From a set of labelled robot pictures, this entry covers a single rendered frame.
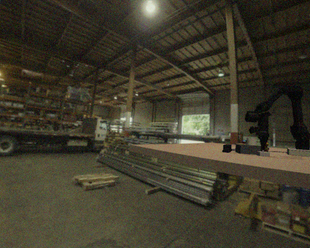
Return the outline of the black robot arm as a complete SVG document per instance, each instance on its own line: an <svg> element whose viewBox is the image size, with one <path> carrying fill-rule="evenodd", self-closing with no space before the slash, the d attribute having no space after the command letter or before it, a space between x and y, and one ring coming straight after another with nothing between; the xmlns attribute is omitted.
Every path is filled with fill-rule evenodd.
<svg viewBox="0 0 310 248"><path fill-rule="evenodd" d="M280 96L288 95L289 99L292 101L292 113L294 118L294 124L290 126L291 134L293 138L296 139L295 148L302 150L309 149L310 133L307 130L306 125L303 122L302 113L302 102L301 98L303 96L303 88L299 85L297 86L281 86L274 92L267 100L256 105L254 112L247 111L246 122L266 122L268 123L268 116L272 116L271 113L266 112L271 107L272 104L280 98ZM266 112L266 113L261 113ZM259 114L261 113L261 114Z"/></svg>

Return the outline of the white ceramic mug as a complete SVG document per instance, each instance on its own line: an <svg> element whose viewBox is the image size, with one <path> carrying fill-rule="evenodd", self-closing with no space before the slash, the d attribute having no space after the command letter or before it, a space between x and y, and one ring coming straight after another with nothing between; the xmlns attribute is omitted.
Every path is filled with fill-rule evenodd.
<svg viewBox="0 0 310 248"><path fill-rule="evenodd" d="M257 144L257 139L247 138L247 145L256 146L256 144Z"/></svg>

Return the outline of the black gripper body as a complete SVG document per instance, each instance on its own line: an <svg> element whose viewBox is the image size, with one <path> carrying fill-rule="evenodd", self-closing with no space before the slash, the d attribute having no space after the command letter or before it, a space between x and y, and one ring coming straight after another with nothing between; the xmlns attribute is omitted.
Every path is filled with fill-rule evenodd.
<svg viewBox="0 0 310 248"><path fill-rule="evenodd" d="M259 122L257 125L260 126L260 131L256 132L256 136L259 137L267 137L269 136L269 129L268 129L268 123L266 122Z"/></svg>

